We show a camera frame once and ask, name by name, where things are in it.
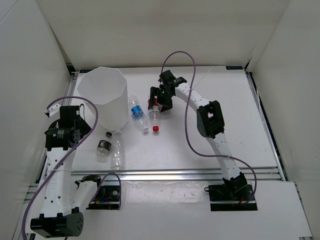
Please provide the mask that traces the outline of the red label plastic bottle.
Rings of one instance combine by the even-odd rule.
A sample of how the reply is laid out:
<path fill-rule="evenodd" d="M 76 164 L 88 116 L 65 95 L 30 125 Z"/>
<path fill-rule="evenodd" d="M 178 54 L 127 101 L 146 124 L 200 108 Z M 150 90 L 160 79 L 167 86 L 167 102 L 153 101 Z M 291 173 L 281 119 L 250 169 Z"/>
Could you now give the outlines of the red label plastic bottle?
<path fill-rule="evenodd" d="M 160 105 L 158 104 L 157 97 L 154 98 L 154 105 L 148 110 L 148 117 L 152 131 L 157 134 L 160 131 L 161 119 Z"/>

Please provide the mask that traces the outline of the blue label plastic bottle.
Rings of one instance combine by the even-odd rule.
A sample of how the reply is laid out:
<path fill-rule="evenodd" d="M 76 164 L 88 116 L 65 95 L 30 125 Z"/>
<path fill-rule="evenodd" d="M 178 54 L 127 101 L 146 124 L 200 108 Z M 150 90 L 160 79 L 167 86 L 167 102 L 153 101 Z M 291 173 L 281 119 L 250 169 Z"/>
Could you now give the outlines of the blue label plastic bottle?
<path fill-rule="evenodd" d="M 149 121 L 136 96 L 132 95 L 128 98 L 128 107 L 137 129 L 142 133 L 147 132 L 149 130 Z"/>

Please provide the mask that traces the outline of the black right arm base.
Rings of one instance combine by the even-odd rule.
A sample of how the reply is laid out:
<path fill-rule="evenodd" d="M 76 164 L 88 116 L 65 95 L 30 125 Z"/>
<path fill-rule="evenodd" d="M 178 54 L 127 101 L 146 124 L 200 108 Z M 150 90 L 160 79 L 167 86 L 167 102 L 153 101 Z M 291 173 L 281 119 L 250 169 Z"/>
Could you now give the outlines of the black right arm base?
<path fill-rule="evenodd" d="M 240 192 L 232 195 L 226 186 L 209 185 L 204 188 L 209 194 L 211 212 L 257 211 L 257 202 L 253 196 L 253 187 L 248 184 Z"/>

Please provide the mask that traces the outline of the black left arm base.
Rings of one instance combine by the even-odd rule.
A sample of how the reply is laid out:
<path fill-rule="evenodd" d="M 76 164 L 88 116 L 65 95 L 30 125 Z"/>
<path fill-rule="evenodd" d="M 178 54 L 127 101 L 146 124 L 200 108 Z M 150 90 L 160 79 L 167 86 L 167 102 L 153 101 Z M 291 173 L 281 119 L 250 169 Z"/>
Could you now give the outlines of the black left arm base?
<path fill-rule="evenodd" d="M 107 177 L 115 177 L 117 185 L 103 185 Z M 109 172 L 103 177 L 96 176 L 94 180 L 97 185 L 97 192 L 89 203 L 87 210 L 120 210 L 122 206 L 122 182 L 118 174 Z"/>

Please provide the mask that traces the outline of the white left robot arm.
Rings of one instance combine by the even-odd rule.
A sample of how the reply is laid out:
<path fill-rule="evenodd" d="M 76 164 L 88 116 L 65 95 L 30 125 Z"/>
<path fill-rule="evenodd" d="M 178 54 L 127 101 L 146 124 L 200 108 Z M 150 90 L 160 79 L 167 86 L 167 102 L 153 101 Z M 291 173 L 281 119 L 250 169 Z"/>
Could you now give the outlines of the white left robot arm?
<path fill-rule="evenodd" d="M 38 196 L 43 205 L 39 216 L 30 220 L 30 229 L 43 238 L 78 237 L 84 227 L 85 210 L 119 210 L 122 203 L 122 185 L 104 185 L 104 176 L 87 175 L 72 181 L 72 165 L 76 149 L 93 133 L 98 123 L 98 109 L 94 103 L 84 99 L 94 109 L 95 120 L 89 126 L 81 117 L 79 105 L 60 105 L 53 100 L 45 110 L 51 117 L 59 113 L 45 132 L 47 177 L 31 198 L 23 216 L 27 222 L 28 212 Z"/>

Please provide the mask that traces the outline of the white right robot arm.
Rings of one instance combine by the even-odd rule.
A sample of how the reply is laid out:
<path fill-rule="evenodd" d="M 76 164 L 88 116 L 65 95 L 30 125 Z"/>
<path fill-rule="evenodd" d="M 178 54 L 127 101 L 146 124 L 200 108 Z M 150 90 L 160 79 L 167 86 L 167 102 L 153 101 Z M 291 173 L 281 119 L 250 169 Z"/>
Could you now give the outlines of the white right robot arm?
<path fill-rule="evenodd" d="M 192 92 L 183 77 L 176 78 L 170 70 L 159 75 L 159 87 L 150 88 L 148 109 L 155 104 L 160 105 L 160 111 L 173 108 L 172 97 L 177 97 L 186 103 L 196 113 L 196 126 L 199 134 L 210 144 L 214 157 L 217 158 L 223 179 L 222 189 L 227 198 L 236 200 L 244 198 L 248 182 L 233 159 L 225 137 L 225 121 L 218 101 L 209 101 L 197 92 Z"/>

